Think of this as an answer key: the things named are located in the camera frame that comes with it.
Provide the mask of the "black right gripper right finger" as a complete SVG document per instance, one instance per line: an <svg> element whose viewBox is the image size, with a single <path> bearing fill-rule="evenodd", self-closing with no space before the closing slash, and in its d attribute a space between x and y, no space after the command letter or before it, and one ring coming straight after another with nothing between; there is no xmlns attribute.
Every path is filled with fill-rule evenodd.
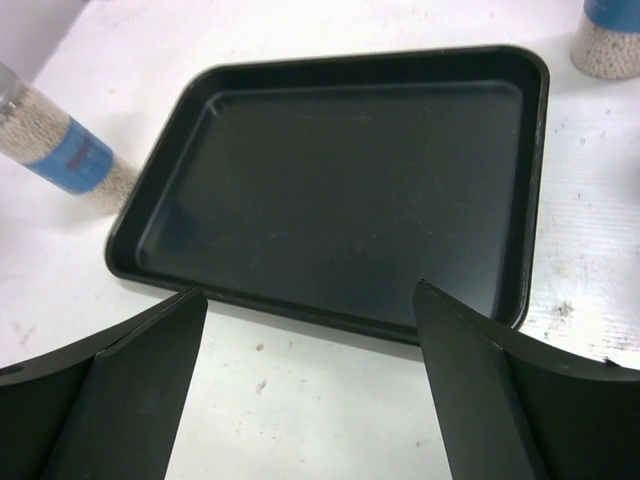
<svg viewBox="0 0 640 480"><path fill-rule="evenodd" d="M536 340L426 281L413 308L453 478L638 478L638 371Z"/></svg>

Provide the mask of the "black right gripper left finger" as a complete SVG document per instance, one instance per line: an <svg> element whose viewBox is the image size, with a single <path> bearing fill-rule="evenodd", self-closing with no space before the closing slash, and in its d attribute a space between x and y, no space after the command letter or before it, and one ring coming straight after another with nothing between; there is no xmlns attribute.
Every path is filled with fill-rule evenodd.
<svg viewBox="0 0 640 480"><path fill-rule="evenodd" d="M164 478L207 306L190 289L2 368L2 478Z"/></svg>

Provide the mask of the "blue label bottle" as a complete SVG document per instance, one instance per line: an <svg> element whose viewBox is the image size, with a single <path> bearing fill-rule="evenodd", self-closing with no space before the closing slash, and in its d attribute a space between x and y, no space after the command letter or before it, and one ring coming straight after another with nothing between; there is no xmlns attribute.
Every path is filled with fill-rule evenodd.
<svg viewBox="0 0 640 480"><path fill-rule="evenodd" d="M136 169L6 65L1 153L105 214L121 210L137 179Z"/></svg>
<svg viewBox="0 0 640 480"><path fill-rule="evenodd" d="M586 0L571 44L572 63L608 80L639 76L639 0Z"/></svg>

